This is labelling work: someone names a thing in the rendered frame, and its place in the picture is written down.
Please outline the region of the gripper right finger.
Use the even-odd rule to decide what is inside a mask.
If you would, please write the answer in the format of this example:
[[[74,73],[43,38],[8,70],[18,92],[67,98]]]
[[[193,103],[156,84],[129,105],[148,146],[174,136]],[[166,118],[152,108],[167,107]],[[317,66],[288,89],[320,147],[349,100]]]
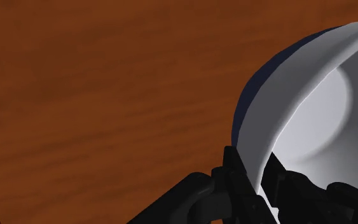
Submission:
[[[288,171],[271,154],[261,181],[280,224],[358,224],[358,188],[342,183],[319,188],[302,173]]]

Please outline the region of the white bowl with blue outside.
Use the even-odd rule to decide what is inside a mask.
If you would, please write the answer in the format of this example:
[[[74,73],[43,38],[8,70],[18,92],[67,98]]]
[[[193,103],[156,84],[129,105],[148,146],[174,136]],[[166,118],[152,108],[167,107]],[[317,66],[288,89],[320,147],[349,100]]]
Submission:
[[[257,193],[271,154],[319,187],[358,188],[358,22],[282,50],[244,87],[231,143]]]

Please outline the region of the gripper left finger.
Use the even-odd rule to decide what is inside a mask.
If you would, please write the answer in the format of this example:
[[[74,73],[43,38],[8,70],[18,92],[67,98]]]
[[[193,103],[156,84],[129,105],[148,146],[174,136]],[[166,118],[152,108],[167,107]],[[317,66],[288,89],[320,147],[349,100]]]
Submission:
[[[223,164],[211,175],[193,172],[127,224],[277,224],[254,191],[238,151],[224,148]]]

